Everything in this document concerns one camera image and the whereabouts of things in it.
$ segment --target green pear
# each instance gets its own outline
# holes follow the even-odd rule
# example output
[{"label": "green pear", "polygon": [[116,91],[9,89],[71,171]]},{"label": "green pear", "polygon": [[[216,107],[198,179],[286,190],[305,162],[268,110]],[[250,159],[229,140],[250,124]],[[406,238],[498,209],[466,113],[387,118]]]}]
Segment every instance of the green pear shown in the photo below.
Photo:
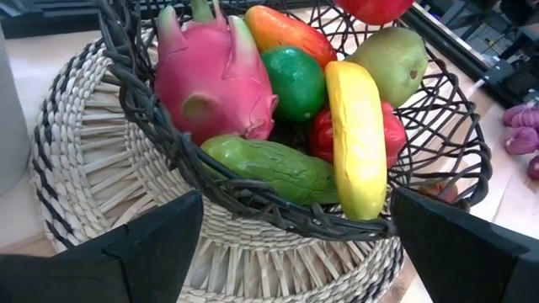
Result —
[{"label": "green pear", "polygon": [[345,60],[364,67],[376,82],[380,99],[393,108],[418,90],[429,62],[421,36],[398,27],[380,29]]}]

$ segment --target green cucumber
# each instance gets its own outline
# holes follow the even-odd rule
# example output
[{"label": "green cucumber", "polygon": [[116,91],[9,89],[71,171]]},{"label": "green cucumber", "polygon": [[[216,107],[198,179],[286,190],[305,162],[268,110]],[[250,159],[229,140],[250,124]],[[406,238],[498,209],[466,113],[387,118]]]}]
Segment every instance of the green cucumber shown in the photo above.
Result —
[{"label": "green cucumber", "polygon": [[331,164],[282,144],[217,136],[202,150],[242,178],[266,182],[298,205],[338,203]]}]

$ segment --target dragon fruit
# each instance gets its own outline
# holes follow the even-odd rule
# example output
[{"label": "dragon fruit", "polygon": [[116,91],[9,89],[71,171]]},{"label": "dragon fruit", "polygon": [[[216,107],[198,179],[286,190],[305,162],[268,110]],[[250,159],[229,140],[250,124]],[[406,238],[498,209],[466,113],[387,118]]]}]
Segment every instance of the dragon fruit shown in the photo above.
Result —
[{"label": "dragon fruit", "polygon": [[278,98],[247,25],[216,16],[206,0],[191,0],[193,21],[182,32],[170,6],[157,17],[155,89],[174,126],[195,144],[224,134],[267,139]]}]

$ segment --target table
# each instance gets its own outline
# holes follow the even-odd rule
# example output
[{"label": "table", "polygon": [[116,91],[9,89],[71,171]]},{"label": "table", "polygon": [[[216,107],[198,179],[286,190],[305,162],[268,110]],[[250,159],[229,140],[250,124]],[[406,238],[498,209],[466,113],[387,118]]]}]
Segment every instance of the table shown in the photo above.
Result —
[{"label": "table", "polygon": [[[39,103],[52,78],[69,58],[99,32],[54,35],[8,41],[8,53],[29,129],[35,124]],[[460,78],[466,92],[473,82],[447,62],[451,72]],[[492,148],[494,175],[488,197],[472,213],[501,226],[539,238],[539,183],[525,175],[526,158],[510,157],[501,138],[504,128],[499,122],[502,108],[489,96],[475,92],[471,100],[482,116],[481,125]],[[24,253],[50,256],[54,253],[44,238],[43,226],[35,211],[34,195],[26,175],[9,193],[0,197],[0,253]],[[382,299],[383,303],[430,302],[413,266],[407,262],[401,276]]]}]

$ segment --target woven straw basket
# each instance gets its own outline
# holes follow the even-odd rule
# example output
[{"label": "woven straw basket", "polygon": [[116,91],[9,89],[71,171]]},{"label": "woven straw basket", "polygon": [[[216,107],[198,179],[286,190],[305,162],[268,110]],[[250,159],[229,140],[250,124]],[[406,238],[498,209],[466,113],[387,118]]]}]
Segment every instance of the woven straw basket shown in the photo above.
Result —
[{"label": "woven straw basket", "polygon": [[[333,15],[330,12],[324,18],[339,16],[337,8],[332,10]],[[293,13],[314,22],[316,11],[322,15],[320,6]],[[157,42],[151,23],[141,21],[140,25],[139,42],[155,62]],[[375,30],[362,26],[362,39]],[[156,132],[148,131],[147,125],[133,120],[132,112],[126,111],[130,107],[125,102],[125,83],[130,76],[114,68],[110,57],[118,52],[106,41],[88,44],[62,68],[41,105],[33,134],[32,184],[46,235],[58,252],[167,203],[193,185],[200,187],[200,180],[189,178],[189,170],[170,161],[176,152],[187,151],[187,143],[163,144],[163,137],[170,135],[168,130],[161,133],[163,137],[155,136]],[[345,52],[345,44],[340,46],[341,52]],[[434,116],[429,118],[419,109],[397,112],[403,120],[414,117],[417,139],[409,143],[401,168],[390,172],[388,186],[457,176],[454,182],[465,189],[462,203],[473,205],[486,194],[489,154],[476,131],[478,117],[473,106],[464,99],[443,61],[432,52],[430,56],[423,94],[414,102],[420,108],[430,106]],[[458,130],[444,135],[443,140],[453,147],[431,151],[428,147],[436,139],[429,139],[429,134],[441,134],[443,123]],[[462,157],[470,153],[475,157]],[[444,169],[448,164],[438,161],[442,157],[457,160]],[[402,173],[403,167],[414,163],[429,166],[431,172],[450,173],[418,170],[418,176],[422,173],[418,181]],[[171,164],[180,169],[170,169]],[[179,302],[371,303],[381,298],[402,267],[403,249],[392,237],[387,210],[379,220],[357,224],[335,210],[307,209],[307,215],[303,212],[298,220],[293,216],[301,213],[294,211],[263,216],[261,209],[243,208],[231,215],[231,208],[218,199],[220,195],[205,194],[199,245]]]},{"label": "woven straw basket", "polygon": [[[147,39],[149,31],[143,35]],[[32,184],[58,252],[192,189],[125,121],[104,43],[56,76],[32,137]],[[199,245],[178,302],[376,302],[398,275],[397,238],[325,242],[230,213],[205,199]]]}]

